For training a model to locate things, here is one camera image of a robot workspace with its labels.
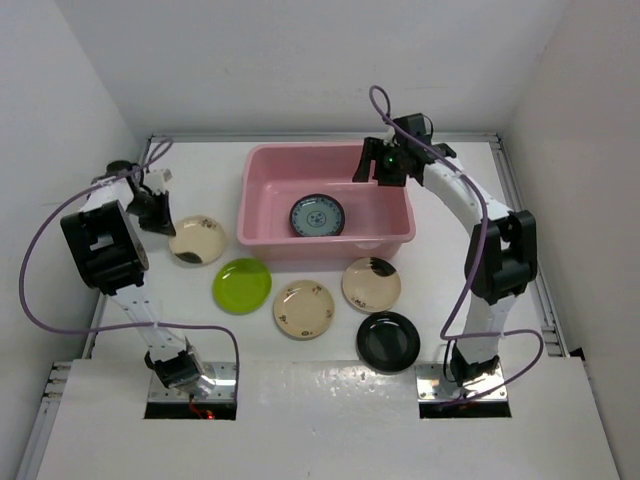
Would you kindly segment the lime green plate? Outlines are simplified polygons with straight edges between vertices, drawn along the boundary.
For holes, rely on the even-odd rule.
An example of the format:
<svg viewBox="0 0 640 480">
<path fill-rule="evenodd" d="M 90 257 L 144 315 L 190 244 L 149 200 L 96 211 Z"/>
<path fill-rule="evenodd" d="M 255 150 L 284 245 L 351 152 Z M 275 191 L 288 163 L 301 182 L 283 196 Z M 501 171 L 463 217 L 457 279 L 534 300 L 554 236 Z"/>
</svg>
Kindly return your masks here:
<svg viewBox="0 0 640 480">
<path fill-rule="evenodd" d="M 270 295 L 272 277 L 266 265 L 255 258 L 237 258 L 216 274 L 212 295 L 225 312 L 245 315 L 259 309 Z"/>
</svg>

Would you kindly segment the cream plate black brushstroke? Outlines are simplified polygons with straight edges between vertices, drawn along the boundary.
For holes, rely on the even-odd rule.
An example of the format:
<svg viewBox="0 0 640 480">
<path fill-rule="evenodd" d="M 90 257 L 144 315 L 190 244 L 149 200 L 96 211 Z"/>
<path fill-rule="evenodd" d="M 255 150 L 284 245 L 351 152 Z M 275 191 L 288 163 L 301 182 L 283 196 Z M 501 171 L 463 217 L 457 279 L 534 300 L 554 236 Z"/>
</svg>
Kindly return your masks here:
<svg viewBox="0 0 640 480">
<path fill-rule="evenodd" d="M 345 299 L 365 313 L 391 309 L 402 291 L 397 269 L 387 260 L 377 257 L 361 258 L 351 263 L 343 273 L 341 286 Z"/>
</svg>

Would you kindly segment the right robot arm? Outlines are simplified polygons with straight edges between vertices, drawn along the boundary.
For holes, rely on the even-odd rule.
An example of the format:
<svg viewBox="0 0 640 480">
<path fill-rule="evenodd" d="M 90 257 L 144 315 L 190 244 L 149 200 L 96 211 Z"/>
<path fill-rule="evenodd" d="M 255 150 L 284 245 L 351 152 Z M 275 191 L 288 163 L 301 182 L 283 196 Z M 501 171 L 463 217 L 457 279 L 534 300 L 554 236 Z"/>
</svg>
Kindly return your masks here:
<svg viewBox="0 0 640 480">
<path fill-rule="evenodd" d="M 385 138 L 367 137 L 352 177 L 380 186 L 403 187 L 408 179 L 434 194 L 469 235 L 465 284 L 453 309 L 469 304 L 463 331 L 452 335 L 447 319 L 440 336 L 452 347 L 443 373 L 457 386 L 492 373 L 499 343 L 515 301 L 538 273 L 537 227 L 532 213 L 496 200 L 463 169 L 456 152 L 432 141 L 421 114 L 398 117 Z"/>
</svg>

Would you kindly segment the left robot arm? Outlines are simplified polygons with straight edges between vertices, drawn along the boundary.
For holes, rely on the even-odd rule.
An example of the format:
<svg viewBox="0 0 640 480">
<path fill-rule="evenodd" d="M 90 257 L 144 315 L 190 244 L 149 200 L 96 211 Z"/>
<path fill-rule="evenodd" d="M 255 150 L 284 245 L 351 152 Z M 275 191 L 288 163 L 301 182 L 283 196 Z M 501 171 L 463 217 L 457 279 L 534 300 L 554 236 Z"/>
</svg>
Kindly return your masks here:
<svg viewBox="0 0 640 480">
<path fill-rule="evenodd" d="M 60 225 L 84 283 L 110 297 L 145 342 L 145 364 L 167 389 L 192 397 L 204 394 L 204 368 L 195 347 L 161 317 L 148 287 L 149 260 L 131 223 L 145 232 L 176 235 L 167 183 L 168 169 L 140 170 L 118 160 L 95 178 L 86 203 Z"/>
</svg>

